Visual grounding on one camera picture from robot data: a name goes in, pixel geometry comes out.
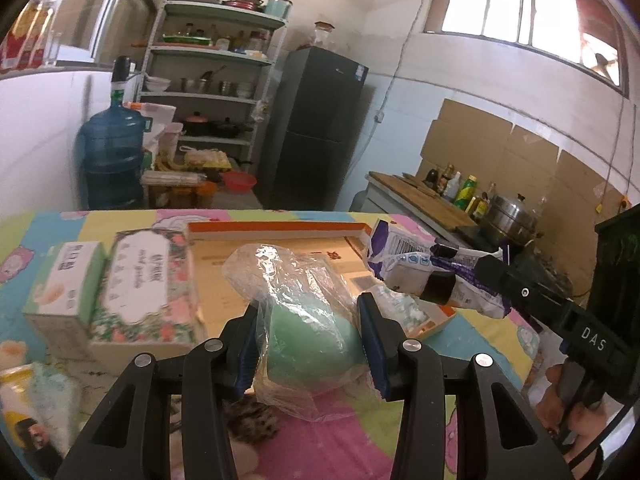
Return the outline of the green item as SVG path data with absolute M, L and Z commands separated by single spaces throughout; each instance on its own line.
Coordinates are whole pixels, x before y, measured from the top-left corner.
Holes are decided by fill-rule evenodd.
M 257 308 L 257 400 L 308 422 L 367 371 L 356 299 L 341 275 L 313 255 L 277 245 L 232 252 L 222 275 Z

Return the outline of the white tissue packet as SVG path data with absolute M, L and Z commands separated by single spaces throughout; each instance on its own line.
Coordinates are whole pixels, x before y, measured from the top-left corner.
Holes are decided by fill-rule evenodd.
M 401 292 L 393 292 L 382 284 L 369 289 L 384 318 L 397 322 L 407 336 L 419 335 L 430 320 L 416 300 Z

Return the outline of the floral tissue box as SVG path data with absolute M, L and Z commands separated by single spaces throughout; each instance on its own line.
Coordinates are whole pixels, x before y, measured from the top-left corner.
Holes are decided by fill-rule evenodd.
M 186 234 L 117 233 L 90 324 L 93 359 L 117 376 L 140 353 L 157 360 L 184 356 L 205 335 Z

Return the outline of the green yellow bottle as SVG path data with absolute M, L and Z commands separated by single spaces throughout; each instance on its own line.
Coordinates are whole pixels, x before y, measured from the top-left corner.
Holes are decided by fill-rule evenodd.
M 477 187 L 477 177 L 472 174 L 466 178 L 464 183 L 460 186 L 458 194 L 454 199 L 454 206 L 461 210 L 468 208 L 470 201 L 474 197 Z

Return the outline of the wooden top kitchen counter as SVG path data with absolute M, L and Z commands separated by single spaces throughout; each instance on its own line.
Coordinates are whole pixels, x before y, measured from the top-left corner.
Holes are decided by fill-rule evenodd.
M 461 247 L 495 252 L 500 249 L 506 260 L 536 280 L 557 292 L 570 296 L 573 284 L 567 274 L 556 270 L 550 260 L 536 247 L 537 237 L 525 245 L 505 240 L 498 246 L 491 243 L 480 227 L 464 212 L 416 182 L 414 177 L 392 176 L 371 171 L 366 177 L 366 189 L 356 195 L 352 209 L 378 214 L 401 214 L 408 217 L 431 236 L 442 238 Z

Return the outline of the glass jar on fridge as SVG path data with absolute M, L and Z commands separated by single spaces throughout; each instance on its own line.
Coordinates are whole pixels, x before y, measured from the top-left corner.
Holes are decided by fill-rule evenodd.
M 332 40 L 332 34 L 335 27 L 325 21 L 316 21 L 314 23 L 314 38 L 312 38 L 312 45 L 317 48 L 322 48 L 332 51 L 334 49 L 334 42 Z

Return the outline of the egg tray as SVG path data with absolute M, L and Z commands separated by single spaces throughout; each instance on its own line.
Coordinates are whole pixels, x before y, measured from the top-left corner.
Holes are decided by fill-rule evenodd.
M 228 155 L 221 150 L 212 148 L 211 150 L 197 150 L 190 146 L 183 146 L 183 159 L 187 165 L 228 171 L 232 169 Z

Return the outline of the orange shallow cardboard box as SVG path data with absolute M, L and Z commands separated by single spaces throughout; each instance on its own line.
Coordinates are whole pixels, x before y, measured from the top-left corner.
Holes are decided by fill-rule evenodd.
M 193 281 L 206 335 L 243 314 L 246 302 L 222 275 L 222 265 L 246 244 L 277 245 L 297 255 L 313 255 L 346 281 L 356 296 L 378 284 L 366 266 L 371 228 L 361 222 L 200 221 L 186 228 L 193 259 Z

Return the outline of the purple white wipes pack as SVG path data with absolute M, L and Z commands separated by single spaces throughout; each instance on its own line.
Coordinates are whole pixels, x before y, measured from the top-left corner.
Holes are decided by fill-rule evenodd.
M 454 272 L 457 275 L 456 287 L 448 304 L 440 306 L 474 310 L 488 318 L 504 318 L 510 313 L 510 301 L 475 276 L 474 268 L 481 258 L 477 262 L 457 262 L 434 257 L 430 247 L 435 242 L 446 240 L 426 240 L 380 220 L 369 238 L 367 264 L 375 277 L 388 288 L 419 299 L 432 272 Z

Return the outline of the steel steamer pot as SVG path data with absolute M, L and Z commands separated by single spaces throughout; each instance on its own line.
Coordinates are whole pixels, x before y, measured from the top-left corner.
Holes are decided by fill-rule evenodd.
M 480 219 L 480 232 L 495 246 L 514 244 L 526 246 L 536 236 L 539 216 L 529 209 L 525 197 L 496 195 Z

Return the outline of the red plastic basket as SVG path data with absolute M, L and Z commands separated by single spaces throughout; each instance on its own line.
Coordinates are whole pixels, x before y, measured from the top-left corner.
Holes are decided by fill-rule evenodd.
M 229 191 L 235 193 L 250 192 L 257 183 L 257 179 L 243 171 L 229 170 L 222 174 L 222 182 Z

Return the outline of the green white tissue box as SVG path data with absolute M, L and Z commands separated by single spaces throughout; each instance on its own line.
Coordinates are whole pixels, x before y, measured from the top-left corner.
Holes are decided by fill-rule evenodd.
M 100 242 L 49 248 L 23 308 L 52 356 L 89 361 L 89 328 L 106 255 Z

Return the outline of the black refrigerator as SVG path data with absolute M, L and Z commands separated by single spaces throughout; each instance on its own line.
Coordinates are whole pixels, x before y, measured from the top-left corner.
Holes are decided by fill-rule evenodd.
M 262 144 L 256 195 L 267 209 L 331 210 L 357 143 L 368 69 L 319 47 L 291 53 Z

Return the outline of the blue water jug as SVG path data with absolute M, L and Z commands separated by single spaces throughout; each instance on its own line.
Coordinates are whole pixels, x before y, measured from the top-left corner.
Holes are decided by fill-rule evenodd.
M 141 205 L 144 117 L 124 105 L 131 60 L 116 58 L 110 106 L 94 114 L 79 130 L 80 173 L 86 207 L 134 209 Z

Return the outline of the colourful cartoon bed sheet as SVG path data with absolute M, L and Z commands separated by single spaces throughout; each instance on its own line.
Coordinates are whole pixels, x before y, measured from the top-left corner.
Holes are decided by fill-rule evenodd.
M 1 221 L 1 337 L 23 341 L 29 359 L 44 347 L 22 315 L 42 257 L 58 243 L 113 243 L 120 231 L 151 226 L 182 229 L 197 221 L 345 221 L 374 226 L 379 214 L 333 211 L 168 209 L 26 212 Z M 534 366 L 540 338 L 516 312 L 502 320 L 461 310 L 427 344 L 443 356 L 469 359 L 489 353 L 516 388 Z M 402 406 L 378 400 L 371 390 L 341 394 L 342 414 L 330 422 L 282 416 L 280 431 L 258 448 L 258 472 L 266 479 L 386 479 L 392 470 Z

